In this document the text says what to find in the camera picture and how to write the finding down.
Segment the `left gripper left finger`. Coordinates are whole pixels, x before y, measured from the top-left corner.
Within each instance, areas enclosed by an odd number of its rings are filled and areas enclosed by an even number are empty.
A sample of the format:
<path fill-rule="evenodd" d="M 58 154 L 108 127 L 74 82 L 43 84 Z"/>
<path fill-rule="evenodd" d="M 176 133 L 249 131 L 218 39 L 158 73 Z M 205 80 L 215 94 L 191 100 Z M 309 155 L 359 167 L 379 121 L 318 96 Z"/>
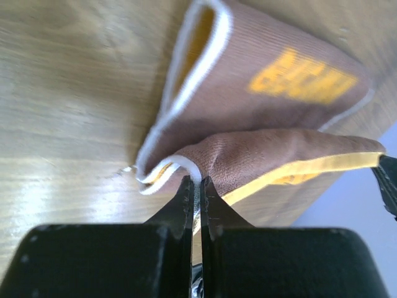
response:
<path fill-rule="evenodd" d="M 47 224 L 20 242 L 2 297 L 190 297 L 194 183 L 144 223 Z"/>

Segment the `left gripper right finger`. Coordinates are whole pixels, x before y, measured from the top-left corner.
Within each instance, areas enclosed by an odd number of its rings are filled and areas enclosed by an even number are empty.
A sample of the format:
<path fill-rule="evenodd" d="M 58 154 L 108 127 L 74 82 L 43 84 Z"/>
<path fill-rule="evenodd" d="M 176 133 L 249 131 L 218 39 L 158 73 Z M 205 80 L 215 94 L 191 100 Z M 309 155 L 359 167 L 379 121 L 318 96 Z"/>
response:
<path fill-rule="evenodd" d="M 210 178 L 200 187 L 205 297 L 387 297 L 365 242 L 345 228 L 263 228 Z"/>

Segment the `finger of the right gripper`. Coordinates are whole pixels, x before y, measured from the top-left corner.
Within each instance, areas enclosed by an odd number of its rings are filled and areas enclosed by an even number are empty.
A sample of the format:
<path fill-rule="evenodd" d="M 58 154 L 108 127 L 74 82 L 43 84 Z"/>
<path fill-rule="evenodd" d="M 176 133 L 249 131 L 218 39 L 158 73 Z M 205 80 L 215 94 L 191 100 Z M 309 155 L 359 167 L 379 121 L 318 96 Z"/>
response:
<path fill-rule="evenodd" d="M 397 168 L 396 158 L 382 155 L 379 158 L 378 166 L 371 168 L 381 193 L 385 209 L 397 216 Z"/>

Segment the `yellow brown bear towel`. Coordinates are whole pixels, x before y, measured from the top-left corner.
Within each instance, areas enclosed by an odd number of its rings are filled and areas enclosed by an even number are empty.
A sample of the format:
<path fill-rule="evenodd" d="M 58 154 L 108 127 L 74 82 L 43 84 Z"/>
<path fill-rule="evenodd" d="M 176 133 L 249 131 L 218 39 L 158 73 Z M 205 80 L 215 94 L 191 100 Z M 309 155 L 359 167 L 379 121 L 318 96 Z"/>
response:
<path fill-rule="evenodd" d="M 135 161 L 145 195 L 211 177 L 229 204 L 273 184 L 375 167 L 376 140 L 328 127 L 373 96 L 338 48 L 236 1 L 193 1 Z"/>

